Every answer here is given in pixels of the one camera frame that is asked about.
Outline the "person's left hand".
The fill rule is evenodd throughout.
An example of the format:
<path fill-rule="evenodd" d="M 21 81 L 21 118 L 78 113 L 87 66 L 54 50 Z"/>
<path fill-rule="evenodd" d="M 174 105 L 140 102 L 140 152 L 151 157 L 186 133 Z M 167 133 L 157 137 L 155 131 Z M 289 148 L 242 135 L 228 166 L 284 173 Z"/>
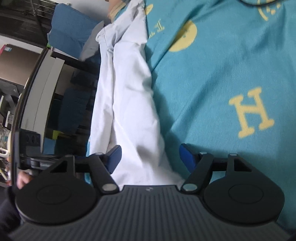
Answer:
<path fill-rule="evenodd" d="M 16 186 L 18 189 L 22 189 L 25 185 L 34 179 L 32 175 L 25 171 L 20 171 L 17 176 Z"/>

